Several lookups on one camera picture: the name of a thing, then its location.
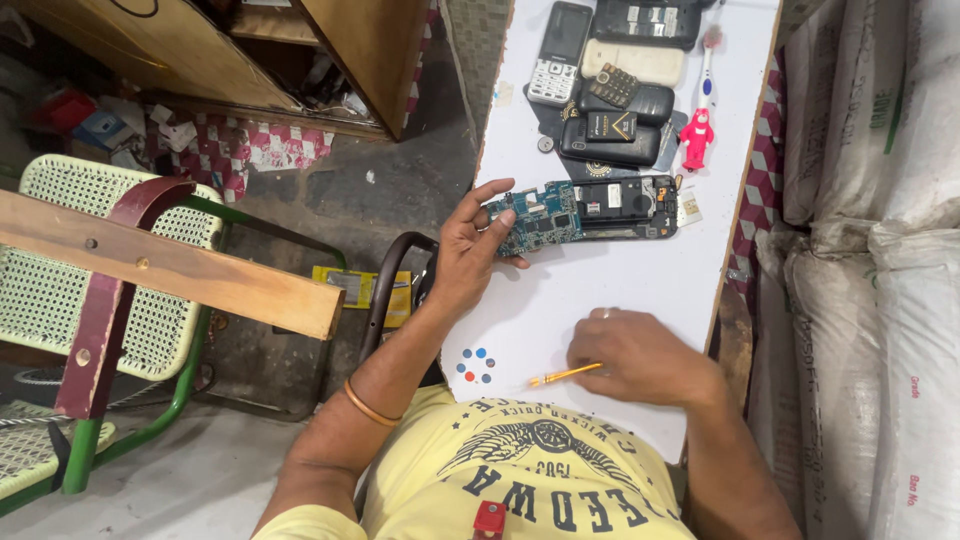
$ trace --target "wooden shelf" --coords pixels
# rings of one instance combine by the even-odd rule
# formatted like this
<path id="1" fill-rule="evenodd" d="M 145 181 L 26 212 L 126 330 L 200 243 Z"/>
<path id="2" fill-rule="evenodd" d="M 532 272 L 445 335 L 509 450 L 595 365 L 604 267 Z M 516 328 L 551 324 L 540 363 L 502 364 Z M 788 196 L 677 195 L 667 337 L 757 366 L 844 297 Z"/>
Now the wooden shelf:
<path id="1" fill-rule="evenodd" d="M 244 4 L 236 15 L 230 33 L 235 37 L 268 39 L 298 45 L 320 45 L 313 30 L 296 8 Z"/>

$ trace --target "cabinet door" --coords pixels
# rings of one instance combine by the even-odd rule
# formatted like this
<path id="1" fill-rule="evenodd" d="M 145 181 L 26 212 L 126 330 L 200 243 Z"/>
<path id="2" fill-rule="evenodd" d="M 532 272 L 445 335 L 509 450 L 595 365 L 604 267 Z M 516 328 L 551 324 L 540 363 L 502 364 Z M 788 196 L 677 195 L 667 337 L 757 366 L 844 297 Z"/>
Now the cabinet door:
<path id="1" fill-rule="evenodd" d="M 373 116 L 400 137 L 429 0 L 293 0 Z"/>
<path id="2" fill-rule="evenodd" d="M 14 0 L 23 14 L 144 88 L 264 109 L 297 102 L 185 0 L 159 0 L 136 17 L 109 0 Z M 154 0 L 122 0 L 149 13 Z"/>

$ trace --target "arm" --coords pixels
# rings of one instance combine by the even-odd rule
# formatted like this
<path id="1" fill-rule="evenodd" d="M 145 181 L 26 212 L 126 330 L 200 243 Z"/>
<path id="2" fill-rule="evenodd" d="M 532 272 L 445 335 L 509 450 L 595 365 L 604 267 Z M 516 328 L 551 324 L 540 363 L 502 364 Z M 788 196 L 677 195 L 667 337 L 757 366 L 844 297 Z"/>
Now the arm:
<path id="1" fill-rule="evenodd" d="M 480 205 L 513 185 L 510 179 L 497 180 L 467 194 L 441 230 L 437 279 L 427 300 L 350 377 L 354 393 L 377 413 L 387 418 L 404 413 L 453 324 L 480 301 L 490 282 L 496 248 L 516 219 L 506 211 L 489 224 Z M 529 267 L 519 257 L 505 262 Z M 356 521 L 357 480 L 391 430 L 368 418 L 340 389 L 294 442 L 254 534 L 302 504 L 328 506 Z"/>
<path id="2" fill-rule="evenodd" d="M 687 347 L 649 313 L 595 309 L 577 324 L 571 367 L 601 361 L 607 373 L 577 376 L 586 390 L 625 402 L 686 411 L 693 523 L 707 540 L 799 540 L 716 363 Z"/>

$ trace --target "wooden cabinet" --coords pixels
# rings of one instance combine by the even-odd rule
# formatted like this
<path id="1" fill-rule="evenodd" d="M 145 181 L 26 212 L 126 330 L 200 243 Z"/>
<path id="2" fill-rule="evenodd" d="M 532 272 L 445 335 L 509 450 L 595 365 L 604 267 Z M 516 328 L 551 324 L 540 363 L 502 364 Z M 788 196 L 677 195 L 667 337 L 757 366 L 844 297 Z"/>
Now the wooden cabinet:
<path id="1" fill-rule="evenodd" d="M 149 13 L 154 0 L 117 0 Z M 189 0 L 130 15 L 110 0 L 13 0 L 159 103 L 254 120 L 399 139 L 428 0 L 291 0 L 243 5 L 228 32 Z M 311 105 L 297 89 L 325 51 L 370 111 Z"/>

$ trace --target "copper bracelet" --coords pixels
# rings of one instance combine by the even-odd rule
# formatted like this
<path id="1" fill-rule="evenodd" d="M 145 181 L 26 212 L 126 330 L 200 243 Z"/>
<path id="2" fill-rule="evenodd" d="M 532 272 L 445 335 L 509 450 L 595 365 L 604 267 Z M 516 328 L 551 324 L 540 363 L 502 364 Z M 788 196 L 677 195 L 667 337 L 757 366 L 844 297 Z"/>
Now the copper bracelet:
<path id="1" fill-rule="evenodd" d="M 360 401 L 360 398 L 358 398 L 357 395 L 353 393 L 353 388 L 350 388 L 349 377 L 347 377 L 347 380 L 344 380 L 344 390 L 347 391 L 347 397 L 350 398 L 353 404 L 360 409 L 360 412 L 363 412 L 364 414 L 366 414 L 371 420 L 373 420 L 377 424 L 381 424 L 388 428 L 392 428 L 393 426 L 396 426 L 397 424 L 399 424 L 400 420 L 403 418 L 402 416 L 400 418 L 387 418 L 386 416 L 383 416 L 382 414 L 379 414 L 375 410 L 369 408 L 367 404 Z"/>

